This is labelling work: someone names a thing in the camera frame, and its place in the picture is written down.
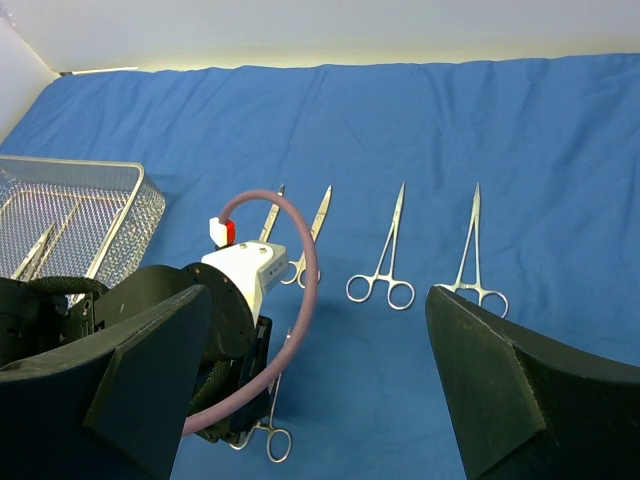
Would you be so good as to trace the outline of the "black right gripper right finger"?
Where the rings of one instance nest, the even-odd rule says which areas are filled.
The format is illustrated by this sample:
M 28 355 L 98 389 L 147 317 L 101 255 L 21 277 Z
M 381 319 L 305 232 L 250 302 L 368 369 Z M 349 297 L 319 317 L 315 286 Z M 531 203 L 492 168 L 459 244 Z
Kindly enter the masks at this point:
M 439 286 L 428 335 L 469 479 L 636 479 L 639 369 Z

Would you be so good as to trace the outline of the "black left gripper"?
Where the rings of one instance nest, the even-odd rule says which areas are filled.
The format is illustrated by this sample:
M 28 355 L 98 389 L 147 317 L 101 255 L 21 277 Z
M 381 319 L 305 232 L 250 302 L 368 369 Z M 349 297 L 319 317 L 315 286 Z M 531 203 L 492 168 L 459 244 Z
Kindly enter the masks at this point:
M 247 386 L 266 366 L 272 323 L 248 300 L 277 283 L 286 264 L 264 244 L 210 263 L 141 268 L 114 287 L 74 276 L 1 282 L 1 370 L 118 325 L 192 286 L 211 298 L 210 325 L 185 420 Z

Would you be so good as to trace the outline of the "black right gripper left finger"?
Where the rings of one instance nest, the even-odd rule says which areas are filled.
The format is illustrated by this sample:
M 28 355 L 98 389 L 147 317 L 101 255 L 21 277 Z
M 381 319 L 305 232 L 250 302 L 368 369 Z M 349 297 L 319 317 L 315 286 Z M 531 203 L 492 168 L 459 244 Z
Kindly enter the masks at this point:
M 2 478 L 169 478 L 210 313 L 192 286 L 2 368 Z

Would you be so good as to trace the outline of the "steel wire mesh basket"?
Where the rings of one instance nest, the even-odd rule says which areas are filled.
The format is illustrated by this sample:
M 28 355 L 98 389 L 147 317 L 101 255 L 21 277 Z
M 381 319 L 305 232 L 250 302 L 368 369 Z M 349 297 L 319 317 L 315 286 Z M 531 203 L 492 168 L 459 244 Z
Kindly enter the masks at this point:
M 11 278 L 54 223 L 32 279 L 66 275 L 113 287 L 138 268 L 164 210 L 139 163 L 4 155 L 1 274 Z

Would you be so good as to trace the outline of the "steel forceps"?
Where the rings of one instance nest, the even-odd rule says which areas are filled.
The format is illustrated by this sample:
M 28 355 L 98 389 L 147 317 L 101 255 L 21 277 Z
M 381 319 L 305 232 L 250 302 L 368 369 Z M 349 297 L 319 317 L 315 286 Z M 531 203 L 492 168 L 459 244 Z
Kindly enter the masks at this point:
M 406 183 L 403 182 L 395 200 L 390 226 L 375 269 L 369 274 L 354 274 L 346 282 L 346 297 L 354 303 L 367 301 L 377 283 L 385 283 L 387 285 L 386 302 L 391 309 L 404 311 L 414 303 L 416 297 L 414 286 L 409 281 L 398 279 L 394 275 L 405 189 Z

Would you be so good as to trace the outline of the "blue surgical wrap cloth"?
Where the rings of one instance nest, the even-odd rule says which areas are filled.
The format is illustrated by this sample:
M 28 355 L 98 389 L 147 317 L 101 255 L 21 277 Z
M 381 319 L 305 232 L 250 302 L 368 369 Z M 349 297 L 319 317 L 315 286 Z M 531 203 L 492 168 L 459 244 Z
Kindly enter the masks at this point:
M 235 195 L 283 189 L 317 239 L 312 325 L 286 370 L 281 464 L 185 438 L 176 479 L 460 479 L 427 335 L 430 286 L 480 278 L 487 308 L 577 348 L 639 360 L 639 59 L 635 55 L 303 69 L 65 76 L 2 142 L 5 154 L 141 163 L 166 199 L 145 262 L 212 249 Z M 406 183 L 394 275 L 372 273 Z

